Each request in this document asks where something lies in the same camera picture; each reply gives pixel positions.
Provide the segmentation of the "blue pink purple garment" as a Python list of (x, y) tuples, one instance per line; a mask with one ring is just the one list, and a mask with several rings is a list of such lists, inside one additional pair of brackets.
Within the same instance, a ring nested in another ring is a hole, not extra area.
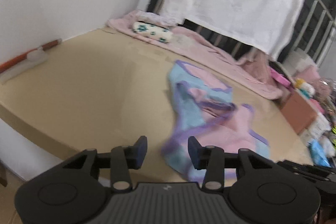
[(169, 75), (172, 105), (177, 115), (173, 133), (162, 147), (165, 162), (185, 180), (202, 182), (204, 170), (196, 170), (187, 142), (194, 136), (203, 146), (214, 145), (228, 153), (248, 148), (268, 158), (268, 141), (254, 132), (254, 109), (232, 102), (232, 88), (212, 73), (177, 60)]

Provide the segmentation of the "blue plastic bag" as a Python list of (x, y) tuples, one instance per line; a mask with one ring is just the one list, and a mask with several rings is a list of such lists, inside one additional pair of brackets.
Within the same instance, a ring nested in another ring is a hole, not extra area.
[(330, 163), (324, 150), (317, 140), (313, 139), (308, 145), (308, 149), (314, 165), (330, 167)]

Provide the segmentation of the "brown cardboard box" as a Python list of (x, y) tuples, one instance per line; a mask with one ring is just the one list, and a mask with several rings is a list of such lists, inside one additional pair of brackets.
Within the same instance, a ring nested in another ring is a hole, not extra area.
[(300, 135), (317, 118), (318, 112), (313, 104), (297, 90), (280, 107), (280, 112), (297, 135)]

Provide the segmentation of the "pile of colourful clutter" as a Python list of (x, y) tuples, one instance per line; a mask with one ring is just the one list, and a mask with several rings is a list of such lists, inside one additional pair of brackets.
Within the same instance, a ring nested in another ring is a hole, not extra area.
[(325, 103), (331, 87), (319, 75), (318, 66), (303, 50), (291, 52), (283, 63), (292, 78), (293, 88), (281, 108), (292, 129), (305, 146), (331, 130), (326, 117), (333, 109)]

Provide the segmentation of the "pink blanket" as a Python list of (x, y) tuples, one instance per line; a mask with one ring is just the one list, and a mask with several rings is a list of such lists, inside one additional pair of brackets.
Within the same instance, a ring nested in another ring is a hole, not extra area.
[[(132, 31), (132, 26), (135, 22), (151, 23), (167, 28), (173, 33), (173, 38), (167, 44), (144, 38)], [(177, 26), (177, 21), (174, 19), (152, 12), (135, 10), (122, 18), (108, 20), (106, 25), (132, 38), (196, 61), (266, 99), (275, 100), (282, 96), (282, 91), (270, 76), (268, 57), (260, 51), (255, 55), (257, 61), (256, 70), (249, 73), (243, 68), (243, 63), (246, 59), (242, 58), (236, 61), (229, 53), (212, 45), (195, 31)]]

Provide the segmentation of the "pink plastic box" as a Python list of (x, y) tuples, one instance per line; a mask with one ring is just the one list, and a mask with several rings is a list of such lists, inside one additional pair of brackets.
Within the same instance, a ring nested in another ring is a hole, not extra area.
[(278, 73), (278, 71), (274, 70), (273, 68), (270, 68), (270, 74), (271, 77), (282, 86), (286, 88), (291, 86), (291, 82), (284, 75)]

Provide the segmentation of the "white floral patterned pouch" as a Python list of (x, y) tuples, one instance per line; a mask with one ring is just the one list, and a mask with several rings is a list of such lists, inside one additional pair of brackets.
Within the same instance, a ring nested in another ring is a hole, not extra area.
[(173, 33), (167, 29), (151, 23), (135, 22), (132, 31), (144, 38), (149, 38), (161, 43), (169, 43), (173, 38)]

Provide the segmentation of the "red and white stick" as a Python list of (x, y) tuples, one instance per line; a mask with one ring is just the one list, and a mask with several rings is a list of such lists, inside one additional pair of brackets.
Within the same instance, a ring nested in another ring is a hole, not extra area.
[(25, 61), (28, 58), (28, 55), (31, 52), (36, 52), (36, 51), (46, 51), (49, 50), (55, 46), (57, 46), (58, 44), (60, 44), (62, 42), (62, 39), (56, 39), (53, 40), (51, 42), (45, 43), (37, 48), (34, 48), (32, 50), (29, 50), (25, 53), (22, 53), (19, 56), (16, 56), (8, 61), (6, 61), (5, 63), (1, 64), (1, 73), (7, 71), (8, 69), (10, 69), (11, 67), (13, 67), (14, 65), (17, 65), (18, 63)]

